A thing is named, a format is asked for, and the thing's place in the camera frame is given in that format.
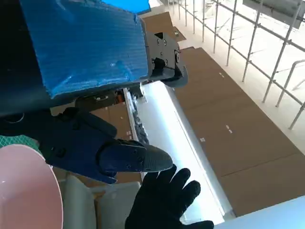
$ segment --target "green mat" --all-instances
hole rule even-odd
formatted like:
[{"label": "green mat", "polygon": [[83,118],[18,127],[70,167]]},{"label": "green mat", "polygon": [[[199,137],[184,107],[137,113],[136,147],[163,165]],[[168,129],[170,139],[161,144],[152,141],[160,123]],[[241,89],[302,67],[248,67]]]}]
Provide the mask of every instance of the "green mat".
[{"label": "green mat", "polygon": [[26,137],[24,135],[15,136],[15,137],[5,137],[0,135],[0,148],[12,144],[26,145],[40,152],[37,143],[29,137]]}]

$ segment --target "gloved hand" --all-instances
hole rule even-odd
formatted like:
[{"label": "gloved hand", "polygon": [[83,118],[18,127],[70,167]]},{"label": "gloved hand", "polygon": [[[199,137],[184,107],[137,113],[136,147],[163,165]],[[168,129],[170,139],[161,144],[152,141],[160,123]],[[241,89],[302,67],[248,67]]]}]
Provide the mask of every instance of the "gloved hand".
[{"label": "gloved hand", "polygon": [[191,181],[185,183],[191,175],[189,169],[177,172],[171,169],[148,173],[140,188],[125,229],[213,229],[212,221],[203,221],[184,225],[180,217],[200,194],[200,184]]}]

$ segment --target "pink plastic bowl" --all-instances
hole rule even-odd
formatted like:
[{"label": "pink plastic bowl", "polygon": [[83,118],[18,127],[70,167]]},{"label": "pink plastic bowl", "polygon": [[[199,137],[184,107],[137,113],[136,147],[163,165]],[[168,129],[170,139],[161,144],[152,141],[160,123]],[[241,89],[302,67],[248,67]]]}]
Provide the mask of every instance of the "pink plastic bowl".
[{"label": "pink plastic bowl", "polygon": [[0,149],[0,229],[61,229],[61,192],[52,168],[22,145]]}]

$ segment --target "blue plastic wrap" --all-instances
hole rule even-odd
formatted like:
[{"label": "blue plastic wrap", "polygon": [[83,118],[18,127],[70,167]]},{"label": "blue plastic wrap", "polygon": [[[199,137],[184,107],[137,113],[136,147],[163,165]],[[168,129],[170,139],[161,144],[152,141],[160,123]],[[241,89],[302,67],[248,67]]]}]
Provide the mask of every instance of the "blue plastic wrap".
[{"label": "blue plastic wrap", "polygon": [[150,10],[148,0],[102,0],[102,2],[133,13],[147,12]]},{"label": "blue plastic wrap", "polygon": [[137,15],[101,2],[20,0],[50,96],[148,74]]}]

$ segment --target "robotic arm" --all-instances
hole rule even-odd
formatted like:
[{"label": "robotic arm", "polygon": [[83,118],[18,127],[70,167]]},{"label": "robotic arm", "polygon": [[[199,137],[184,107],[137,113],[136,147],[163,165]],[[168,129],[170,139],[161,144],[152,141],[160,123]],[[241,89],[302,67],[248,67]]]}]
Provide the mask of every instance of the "robotic arm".
[{"label": "robotic arm", "polygon": [[[54,117],[49,108],[82,96],[117,90],[147,80],[161,80],[170,87],[185,85],[188,75],[180,60],[178,43],[164,33],[147,32],[140,20],[146,50],[146,60],[140,61],[147,63],[147,76],[133,81],[97,84],[54,97],[46,89],[44,70],[39,65],[41,57],[37,54],[34,35],[25,19],[28,12],[25,13],[22,8],[29,1],[0,3],[0,28],[3,31],[0,43],[0,135],[34,138],[40,143],[46,163],[109,184],[116,181],[116,172],[155,172],[171,168],[173,162],[166,152],[136,141],[115,139],[115,127],[88,112],[68,108]],[[90,14],[92,8],[103,13],[103,3],[97,7],[80,5],[71,0],[66,2],[72,6],[71,9],[74,5],[82,7],[82,14]],[[71,23],[70,17],[65,20]]]}]

